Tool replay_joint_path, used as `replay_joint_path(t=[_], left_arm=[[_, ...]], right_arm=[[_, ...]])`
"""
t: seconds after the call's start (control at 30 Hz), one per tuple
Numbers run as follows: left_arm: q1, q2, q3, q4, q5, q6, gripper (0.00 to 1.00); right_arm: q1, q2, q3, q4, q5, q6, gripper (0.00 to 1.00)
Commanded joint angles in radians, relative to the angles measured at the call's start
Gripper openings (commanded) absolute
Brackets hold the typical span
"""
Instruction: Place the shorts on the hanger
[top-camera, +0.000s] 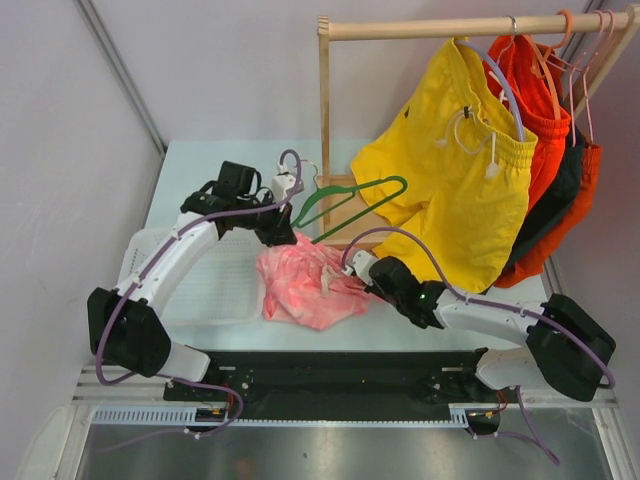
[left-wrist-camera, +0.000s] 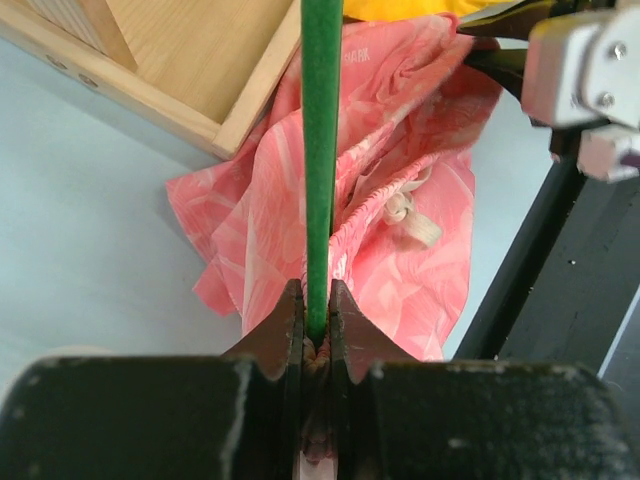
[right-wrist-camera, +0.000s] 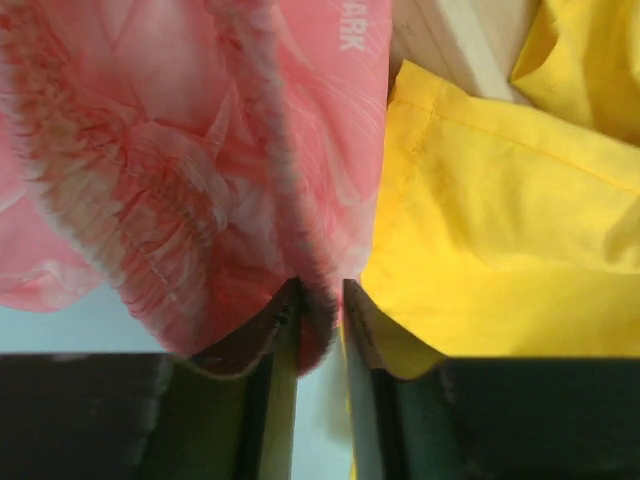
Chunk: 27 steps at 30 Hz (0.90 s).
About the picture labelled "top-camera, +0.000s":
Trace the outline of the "pink patterned shorts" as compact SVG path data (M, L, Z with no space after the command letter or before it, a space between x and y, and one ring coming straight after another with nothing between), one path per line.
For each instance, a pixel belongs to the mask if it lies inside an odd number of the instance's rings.
M256 270L265 286L262 314L268 321L318 331L368 312L362 282L344 274L338 249L298 233L297 243L264 250Z

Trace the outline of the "green wire hanger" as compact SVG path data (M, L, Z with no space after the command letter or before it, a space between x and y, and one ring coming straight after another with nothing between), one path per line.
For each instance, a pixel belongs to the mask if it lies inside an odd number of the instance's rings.
M382 186L391 186L392 192L367 204L363 194ZM408 182L397 175L362 184L357 184L351 175L320 176L316 190L306 198L291 226L303 229L315 225L314 243L344 248L357 235L358 228L381 227L384 219L375 210L404 194L407 188Z

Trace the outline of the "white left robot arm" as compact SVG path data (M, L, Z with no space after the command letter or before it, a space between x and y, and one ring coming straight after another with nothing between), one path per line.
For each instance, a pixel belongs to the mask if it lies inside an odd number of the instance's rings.
M214 397L221 376L210 357L173 341L161 317L174 291L200 257L234 230L253 232L267 247L293 245L292 198L303 189L301 171L283 161L269 187L253 167L223 162L216 179L191 193L175 225L140 267L117 286L96 288L87 300L90 348L98 381L117 384L104 363L126 369L126 377L161 377L185 383L197 398Z

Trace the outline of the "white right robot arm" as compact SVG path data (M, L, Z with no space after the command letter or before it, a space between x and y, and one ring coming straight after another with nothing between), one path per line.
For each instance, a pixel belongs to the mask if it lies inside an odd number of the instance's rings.
M483 350L463 373L462 391L473 401L506 387L548 385L589 402L608 385L605 370L616 342L565 295L539 305L499 302L443 281L419 281L399 259L363 250L347 260L345 271L419 328L472 331L513 343L507 350Z

